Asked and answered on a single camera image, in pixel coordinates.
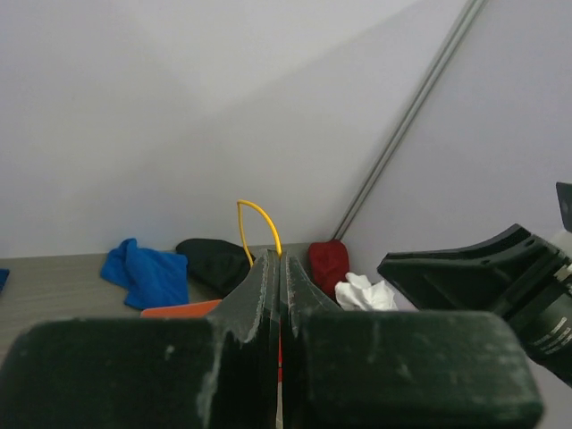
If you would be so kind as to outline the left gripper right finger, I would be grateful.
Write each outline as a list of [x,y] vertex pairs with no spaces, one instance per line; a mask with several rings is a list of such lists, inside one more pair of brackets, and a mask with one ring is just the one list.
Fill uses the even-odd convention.
[[497,316],[345,311],[280,261],[287,428],[533,428],[543,400]]

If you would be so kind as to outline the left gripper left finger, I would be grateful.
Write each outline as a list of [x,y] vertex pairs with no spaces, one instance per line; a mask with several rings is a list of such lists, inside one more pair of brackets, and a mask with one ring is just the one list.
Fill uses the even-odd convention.
[[1,367],[2,427],[274,427],[279,273],[263,252],[203,317],[31,327]]

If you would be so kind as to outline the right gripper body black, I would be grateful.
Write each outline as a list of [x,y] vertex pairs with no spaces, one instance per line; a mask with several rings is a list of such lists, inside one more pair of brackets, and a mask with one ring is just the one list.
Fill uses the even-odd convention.
[[504,319],[526,354],[571,384],[571,261],[527,255],[509,261]]

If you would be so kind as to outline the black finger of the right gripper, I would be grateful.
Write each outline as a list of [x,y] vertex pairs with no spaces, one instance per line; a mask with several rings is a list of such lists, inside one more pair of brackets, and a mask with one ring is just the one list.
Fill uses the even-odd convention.
[[420,310],[509,319],[546,291],[563,266],[562,248],[515,223],[468,247],[389,253],[377,272]]

